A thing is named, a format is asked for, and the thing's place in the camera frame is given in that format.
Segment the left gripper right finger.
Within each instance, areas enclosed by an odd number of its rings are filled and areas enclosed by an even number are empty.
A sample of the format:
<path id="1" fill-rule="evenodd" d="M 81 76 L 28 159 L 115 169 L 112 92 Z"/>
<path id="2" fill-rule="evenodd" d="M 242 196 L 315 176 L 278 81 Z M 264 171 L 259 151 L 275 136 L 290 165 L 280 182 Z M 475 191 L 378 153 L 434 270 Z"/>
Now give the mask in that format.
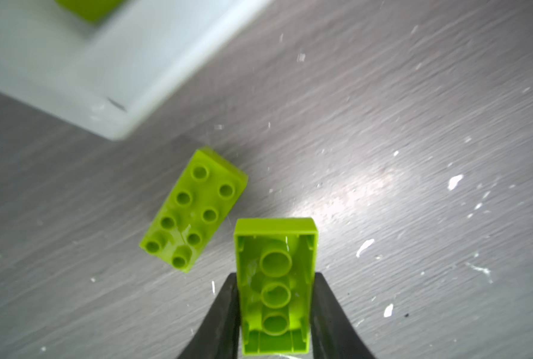
<path id="1" fill-rule="evenodd" d="M 356 333 L 320 272 L 314 277 L 310 317 L 314 358 L 376 358 Z"/>

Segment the green lego brick bottom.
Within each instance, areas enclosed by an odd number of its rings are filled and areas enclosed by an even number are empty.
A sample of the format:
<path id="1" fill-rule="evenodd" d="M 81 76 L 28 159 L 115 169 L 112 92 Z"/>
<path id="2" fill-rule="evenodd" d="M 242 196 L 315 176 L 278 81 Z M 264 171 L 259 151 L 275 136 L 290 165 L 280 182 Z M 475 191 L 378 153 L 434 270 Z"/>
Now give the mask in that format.
<path id="1" fill-rule="evenodd" d="M 197 149 L 139 244 L 189 272 L 246 189 L 249 177 L 210 147 Z"/>

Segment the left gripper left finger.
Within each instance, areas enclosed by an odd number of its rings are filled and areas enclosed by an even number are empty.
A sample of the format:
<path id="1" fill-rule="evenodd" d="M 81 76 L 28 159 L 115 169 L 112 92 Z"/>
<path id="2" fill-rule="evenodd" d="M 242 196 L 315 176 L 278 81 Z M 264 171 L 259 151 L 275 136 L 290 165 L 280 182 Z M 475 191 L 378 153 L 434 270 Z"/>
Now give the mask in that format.
<path id="1" fill-rule="evenodd" d="M 237 275 L 231 273 L 199 329 L 178 358 L 237 359 L 239 335 L 240 300 Z"/>

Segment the green lego brick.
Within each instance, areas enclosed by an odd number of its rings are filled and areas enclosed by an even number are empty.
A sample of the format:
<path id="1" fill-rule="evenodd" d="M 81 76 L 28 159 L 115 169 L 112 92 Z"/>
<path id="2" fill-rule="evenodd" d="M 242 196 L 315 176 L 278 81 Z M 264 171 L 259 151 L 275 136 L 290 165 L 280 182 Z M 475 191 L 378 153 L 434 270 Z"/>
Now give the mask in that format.
<path id="1" fill-rule="evenodd" d="M 56 3 L 82 20 L 98 23 L 111 15 L 125 0 L 56 0 Z"/>
<path id="2" fill-rule="evenodd" d="M 189 272 L 246 189 L 249 177 L 210 147 L 197 149 L 139 244 Z"/>
<path id="3" fill-rule="evenodd" d="M 310 350 L 319 232 L 313 218 L 241 218 L 234 230 L 245 356 Z"/>

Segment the white three-compartment bin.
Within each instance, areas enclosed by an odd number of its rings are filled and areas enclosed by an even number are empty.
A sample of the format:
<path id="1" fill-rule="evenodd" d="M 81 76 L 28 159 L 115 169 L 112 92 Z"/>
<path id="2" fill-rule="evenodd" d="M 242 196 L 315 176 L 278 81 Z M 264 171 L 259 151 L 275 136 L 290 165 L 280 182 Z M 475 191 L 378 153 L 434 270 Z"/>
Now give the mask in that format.
<path id="1" fill-rule="evenodd" d="M 0 93 L 124 139 L 266 5 L 126 1 L 93 25 L 55 1 L 0 1 Z"/>

